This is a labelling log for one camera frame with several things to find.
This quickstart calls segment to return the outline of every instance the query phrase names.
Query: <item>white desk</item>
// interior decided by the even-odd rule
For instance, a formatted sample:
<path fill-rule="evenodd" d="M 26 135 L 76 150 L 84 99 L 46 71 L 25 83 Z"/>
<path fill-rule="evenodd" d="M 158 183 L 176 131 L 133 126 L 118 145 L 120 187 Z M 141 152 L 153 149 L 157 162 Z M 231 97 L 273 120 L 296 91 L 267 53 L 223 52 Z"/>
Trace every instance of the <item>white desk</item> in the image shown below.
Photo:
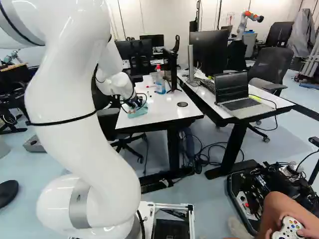
<path fill-rule="evenodd" d="M 129 119 L 127 113 L 121 109 L 116 130 L 125 133 L 166 130 L 169 172 L 153 175 L 154 180 L 158 182 L 163 178 L 171 180 L 190 175 L 193 172 L 192 167 L 180 169 L 178 132 L 184 127 L 189 127 L 195 120 L 203 118 L 204 115 L 183 90 L 159 95 L 154 92 L 154 87 L 146 88 L 153 85 L 154 80 L 151 75 L 143 76 L 143 82 L 136 83 L 136 92 L 145 93 L 148 96 L 149 111 L 143 116 Z M 187 102 L 188 106 L 181 108 L 177 106 L 179 102 Z M 147 176 L 145 181 L 140 178 L 140 182 L 142 186 L 144 182 L 147 185 L 150 183 L 150 177 Z"/>
<path fill-rule="evenodd" d="M 152 66 L 156 66 L 157 64 L 164 65 L 164 59 L 151 60 L 150 62 Z M 130 69 L 130 67 L 130 61 L 123 60 L 123 69 Z"/>
<path fill-rule="evenodd" d="M 228 112 L 226 112 L 223 108 L 215 105 L 215 101 L 216 101 L 216 97 L 213 93 L 211 93 L 207 88 L 203 87 L 203 86 L 192 86 L 187 82 L 187 77 L 183 77 L 183 74 L 188 74 L 188 71 L 178 71 L 177 76 L 180 80 L 182 80 L 185 84 L 187 84 L 187 86 L 192 89 L 192 91 L 194 91 L 202 100 L 204 100 L 214 111 L 216 111 L 223 119 L 228 119 L 228 118 L 232 118 L 233 116 L 230 115 Z M 249 93 L 262 97 L 264 99 L 273 101 L 276 103 L 277 108 L 285 108 L 285 107 L 290 107 L 290 106 L 294 106 L 295 104 L 286 101 L 283 98 L 277 97 L 273 94 L 270 94 L 269 92 L 263 91 L 257 87 L 251 86 L 249 85 Z M 262 100 L 260 99 L 260 101 L 270 107 L 274 108 L 274 104 L 270 101 L 266 101 L 266 100 Z"/>
<path fill-rule="evenodd" d="M 146 115 L 129 119 L 127 113 L 121 109 L 116 124 L 116 129 L 170 120 L 203 117 L 203 113 L 198 109 L 198 107 L 184 91 L 175 91 L 160 95 L 154 92 L 155 87 L 146 88 L 146 86 L 153 85 L 154 80 L 151 75 L 143 76 L 143 82 L 136 83 L 135 91 L 137 93 L 145 93 L 148 96 L 149 92 L 149 95 L 152 96 L 148 96 L 147 100 L 149 111 Z M 168 90 L 170 90 L 170 87 L 166 82 L 166 91 Z M 184 108 L 178 107 L 178 102 L 187 102 L 188 106 Z"/>
<path fill-rule="evenodd" d="M 247 119 L 237 119 L 223 110 L 223 108 L 215 105 L 216 97 L 212 92 L 210 92 L 203 86 L 190 85 L 189 83 L 187 83 L 187 77 L 182 76 L 183 74 L 188 74 L 188 71 L 179 71 L 177 73 L 177 76 L 181 81 L 180 85 L 188 93 L 192 100 L 196 102 L 197 106 L 201 109 L 202 112 L 204 112 L 213 122 L 215 122 L 217 126 L 226 126 L 229 123 L 234 124 L 221 166 L 206 171 L 206 178 L 214 179 L 220 176 L 226 176 L 233 172 L 239 172 L 248 168 L 257 167 L 257 162 L 255 160 L 235 163 L 238 152 L 245 137 L 246 130 L 248 128 L 263 136 L 264 139 L 268 138 L 266 134 L 258 132 L 257 129 L 255 129 L 249 123 L 289 112 L 295 106 L 295 104 L 249 85 L 250 94 L 275 102 L 277 104 L 277 109 L 275 111 L 257 115 Z M 274 103 L 272 102 L 262 99 L 260 99 L 260 101 L 266 105 L 274 107 Z"/>

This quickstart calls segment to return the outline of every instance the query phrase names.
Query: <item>white game controller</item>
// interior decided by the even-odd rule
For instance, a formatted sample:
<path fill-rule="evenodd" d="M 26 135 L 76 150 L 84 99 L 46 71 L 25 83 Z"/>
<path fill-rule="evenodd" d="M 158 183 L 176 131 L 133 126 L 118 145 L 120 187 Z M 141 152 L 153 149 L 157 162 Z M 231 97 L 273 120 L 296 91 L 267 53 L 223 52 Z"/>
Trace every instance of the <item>white game controller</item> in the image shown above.
<path fill-rule="evenodd" d="M 284 217 L 283 218 L 283 227 L 279 232 L 274 232 L 272 235 L 272 239 L 301 239 L 301 237 L 297 234 L 297 231 L 303 229 L 304 226 L 298 222 L 296 219 L 292 217 Z"/>

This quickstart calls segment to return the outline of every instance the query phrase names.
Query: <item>black cable tie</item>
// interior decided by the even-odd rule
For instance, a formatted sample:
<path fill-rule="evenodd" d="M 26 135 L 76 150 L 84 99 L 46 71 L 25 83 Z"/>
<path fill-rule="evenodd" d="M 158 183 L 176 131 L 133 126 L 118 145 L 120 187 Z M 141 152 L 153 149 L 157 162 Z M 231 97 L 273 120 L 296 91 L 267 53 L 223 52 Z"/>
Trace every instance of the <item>black cable tie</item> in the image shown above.
<path fill-rule="evenodd" d="M 69 119 L 69 120 L 66 119 L 66 120 L 62 120 L 62 121 L 49 122 L 49 123 L 30 123 L 29 125 L 32 125 L 32 126 L 52 126 L 52 125 L 58 125 L 58 124 L 64 124 L 64 123 L 71 123 L 74 121 L 78 121 L 78 120 L 82 120 L 82 119 L 85 119 L 87 117 L 90 117 L 90 116 L 94 115 L 96 112 L 97 112 L 97 110 L 95 110 L 87 115 L 76 117 L 76 118 Z"/>

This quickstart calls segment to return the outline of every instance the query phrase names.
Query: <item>knee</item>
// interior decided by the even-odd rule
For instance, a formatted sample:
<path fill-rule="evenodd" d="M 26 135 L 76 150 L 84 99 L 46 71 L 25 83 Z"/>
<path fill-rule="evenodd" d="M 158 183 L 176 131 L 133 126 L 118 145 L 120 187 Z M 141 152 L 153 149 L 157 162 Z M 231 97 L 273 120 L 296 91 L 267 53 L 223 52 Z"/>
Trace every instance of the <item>knee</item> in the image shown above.
<path fill-rule="evenodd" d="M 274 205 L 278 204 L 280 201 L 287 199 L 288 196 L 286 196 L 283 193 L 280 192 L 270 192 L 265 200 L 264 200 L 264 205 Z"/>

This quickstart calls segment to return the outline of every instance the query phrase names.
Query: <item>gray floor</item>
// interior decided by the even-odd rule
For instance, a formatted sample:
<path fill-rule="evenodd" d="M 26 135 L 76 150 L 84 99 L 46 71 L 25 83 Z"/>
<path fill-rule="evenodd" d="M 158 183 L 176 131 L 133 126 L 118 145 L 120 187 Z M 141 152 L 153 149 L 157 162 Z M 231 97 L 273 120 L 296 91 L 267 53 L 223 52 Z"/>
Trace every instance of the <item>gray floor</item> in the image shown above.
<path fill-rule="evenodd" d="M 289 71 L 284 84 L 289 88 L 282 96 L 319 112 L 319 91 L 301 88 L 291 77 L 296 72 Z M 308 142 L 311 136 L 319 136 L 319 123 L 298 112 L 292 111 L 278 117 L 279 128 L 268 133 L 271 141 L 264 143 L 262 139 L 251 131 L 247 131 L 242 149 L 246 159 L 255 159 L 258 162 L 268 161 L 300 161 L 307 154 L 316 150 Z M 273 119 L 263 120 L 262 127 L 272 128 Z M 232 125 L 217 129 L 209 118 L 196 121 L 191 129 L 204 145 L 227 141 Z M 29 153 L 22 144 L 34 135 L 32 127 L 24 133 L 4 136 L 5 141 L 12 147 L 12 151 L 0 160 L 0 182 L 15 179 L 20 183 L 20 192 L 17 198 L 6 208 L 0 211 L 1 237 L 6 239 L 19 238 L 46 238 L 66 239 L 43 227 L 35 215 L 36 200 L 43 187 L 63 172 L 63 167 L 45 153 Z M 165 132 L 148 133 L 150 150 L 148 158 L 148 174 L 168 169 L 167 141 Z M 143 154 L 146 145 L 142 141 L 134 142 L 132 147 Z M 220 161 L 222 151 L 214 149 L 211 152 L 212 160 Z M 143 166 L 129 152 L 122 151 L 123 157 L 132 165 L 139 176 Z M 304 167 L 309 176 L 318 156 L 309 158 Z M 319 191 L 319 179 L 314 184 Z M 231 236 L 226 220 L 236 215 L 230 200 L 225 194 L 225 178 L 208 181 L 204 175 L 187 177 L 174 187 L 143 195 L 143 200 L 158 203 L 193 203 L 195 204 L 195 231 L 196 237 L 217 239 Z"/>

